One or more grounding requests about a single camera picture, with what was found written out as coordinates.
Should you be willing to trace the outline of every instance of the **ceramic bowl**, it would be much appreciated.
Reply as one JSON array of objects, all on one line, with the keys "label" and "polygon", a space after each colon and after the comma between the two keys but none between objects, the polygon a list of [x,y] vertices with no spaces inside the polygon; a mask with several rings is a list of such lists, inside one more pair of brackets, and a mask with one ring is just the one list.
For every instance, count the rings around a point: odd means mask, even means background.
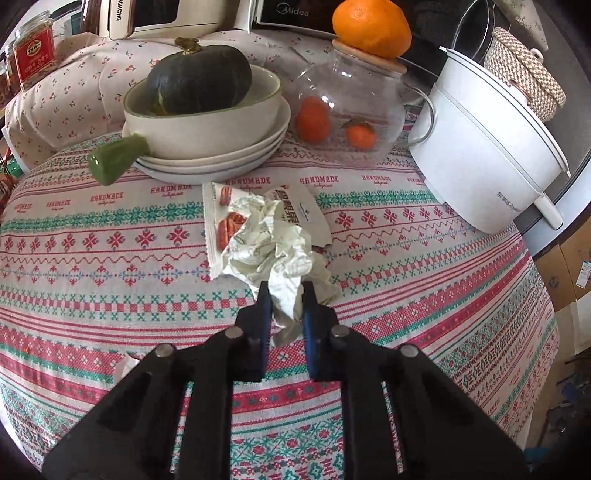
[{"label": "ceramic bowl", "polygon": [[[218,165],[226,164],[227,162],[230,162],[232,160],[244,159],[252,154],[260,155],[263,150],[275,143],[276,140],[279,139],[279,137],[283,138],[285,136],[285,131],[287,130],[290,118],[290,104],[287,103],[287,100],[281,98],[279,112],[277,113],[277,117],[275,118],[274,124],[272,125],[267,135],[265,135],[265,137],[260,142],[257,142],[254,145],[242,148],[240,150],[236,150],[234,152],[226,153],[224,155],[216,155],[214,157],[202,157],[184,160],[168,160],[166,158],[155,158],[143,155],[140,158],[142,163],[146,166],[163,171],[167,171],[167,169],[163,167],[208,166],[208,168],[213,170],[212,166],[216,166],[217,169]],[[129,129],[127,128],[127,124],[123,126],[121,136],[124,138],[129,136]]]},{"label": "ceramic bowl", "polygon": [[131,134],[146,138],[153,157],[200,158],[240,150],[260,141],[281,106],[281,81],[251,65],[252,85],[238,105],[191,115],[155,116],[148,111],[142,80],[125,95],[124,115]]}]

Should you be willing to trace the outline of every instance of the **black metal bracket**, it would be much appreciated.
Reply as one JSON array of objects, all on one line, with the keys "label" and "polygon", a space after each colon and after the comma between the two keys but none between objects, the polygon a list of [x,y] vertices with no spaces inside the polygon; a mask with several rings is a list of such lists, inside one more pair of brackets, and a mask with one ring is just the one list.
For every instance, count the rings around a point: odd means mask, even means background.
[{"label": "black metal bracket", "polygon": [[[179,351],[158,345],[54,447],[43,475],[229,480],[233,382],[263,379],[271,315],[263,283],[257,303],[204,344]],[[304,283],[303,328],[310,377],[340,382],[345,480],[516,480],[527,474],[513,441],[414,345],[371,344],[318,304],[312,283]],[[193,392],[172,474],[188,382]]]},{"label": "black metal bracket", "polygon": [[345,480],[508,480],[527,474],[519,447],[414,345],[371,344],[318,304],[312,283],[304,283],[303,324],[311,378],[341,384]]},{"label": "black metal bracket", "polygon": [[235,381],[260,382],[267,369],[272,301],[261,284],[256,304],[234,326],[199,346],[161,343],[53,448],[48,480],[164,480],[170,473],[187,384],[193,382],[174,477],[230,478]]}]

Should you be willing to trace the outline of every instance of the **white pot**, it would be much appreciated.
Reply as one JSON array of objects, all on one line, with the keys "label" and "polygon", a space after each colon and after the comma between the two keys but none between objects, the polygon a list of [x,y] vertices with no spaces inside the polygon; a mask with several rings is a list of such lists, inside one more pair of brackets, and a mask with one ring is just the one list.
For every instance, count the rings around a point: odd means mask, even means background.
[{"label": "white pot", "polygon": [[[469,58],[447,50],[429,98],[435,126],[411,153],[434,194],[474,227],[496,233],[532,203],[554,228],[562,218],[543,190],[568,164],[521,94]],[[429,129],[424,108],[409,141]]]}]

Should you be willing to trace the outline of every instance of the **label sticker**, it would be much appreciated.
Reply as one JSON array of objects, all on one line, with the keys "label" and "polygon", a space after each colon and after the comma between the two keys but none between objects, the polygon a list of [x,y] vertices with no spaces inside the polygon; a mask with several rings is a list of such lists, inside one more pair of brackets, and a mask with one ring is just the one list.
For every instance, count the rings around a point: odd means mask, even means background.
[{"label": "label sticker", "polygon": [[583,265],[581,265],[581,271],[579,272],[579,277],[577,278],[577,286],[581,288],[587,287],[587,280],[589,279],[589,275],[591,274],[591,262],[587,262],[583,260]]}]

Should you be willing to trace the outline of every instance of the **spice jar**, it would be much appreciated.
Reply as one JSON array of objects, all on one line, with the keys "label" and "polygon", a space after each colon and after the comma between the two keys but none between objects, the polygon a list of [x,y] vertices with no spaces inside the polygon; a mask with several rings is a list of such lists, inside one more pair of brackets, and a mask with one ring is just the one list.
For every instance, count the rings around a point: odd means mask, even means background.
[{"label": "spice jar", "polygon": [[17,30],[14,51],[23,92],[57,68],[52,26],[45,11]]},{"label": "spice jar", "polygon": [[13,97],[5,70],[6,65],[4,64],[4,60],[0,60],[0,110],[4,109]]},{"label": "spice jar", "polygon": [[8,85],[10,86],[12,95],[15,96],[21,91],[21,81],[18,78],[17,58],[14,54],[14,40],[6,44],[4,54],[6,55],[6,77],[8,79]]}]

